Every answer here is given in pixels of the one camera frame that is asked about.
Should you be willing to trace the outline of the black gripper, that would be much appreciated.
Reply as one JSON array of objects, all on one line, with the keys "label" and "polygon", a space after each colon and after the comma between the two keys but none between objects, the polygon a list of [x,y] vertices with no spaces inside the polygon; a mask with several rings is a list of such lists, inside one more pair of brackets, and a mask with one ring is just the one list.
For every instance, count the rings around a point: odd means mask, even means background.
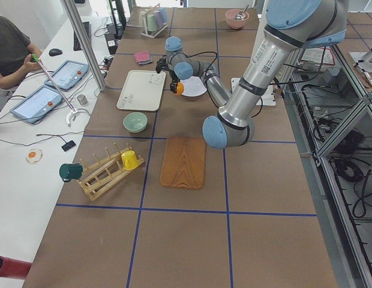
[{"label": "black gripper", "polygon": [[174,70],[170,67],[170,64],[167,62],[166,57],[161,57],[157,62],[155,66],[155,70],[157,73],[160,73],[162,71],[167,71],[169,75],[172,78],[172,82],[170,84],[170,90],[172,93],[178,95],[178,84],[180,83],[180,80],[178,76],[175,74]]}]

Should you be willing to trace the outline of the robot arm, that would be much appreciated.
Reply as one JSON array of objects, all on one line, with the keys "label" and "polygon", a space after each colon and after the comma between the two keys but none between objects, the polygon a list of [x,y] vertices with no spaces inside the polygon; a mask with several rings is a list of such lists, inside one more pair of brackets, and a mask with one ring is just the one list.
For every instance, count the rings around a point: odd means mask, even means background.
[{"label": "robot arm", "polygon": [[254,135],[252,109],[289,54],[297,49],[326,47],[343,41],[348,6],[348,1],[269,1],[264,39],[232,92],[210,62],[190,59],[182,51],[178,37],[166,40],[166,54],[157,61],[156,71],[169,72],[170,89],[174,93],[180,91],[181,80],[199,77],[218,106],[216,115],[203,122],[205,142],[217,149],[242,146]]}]

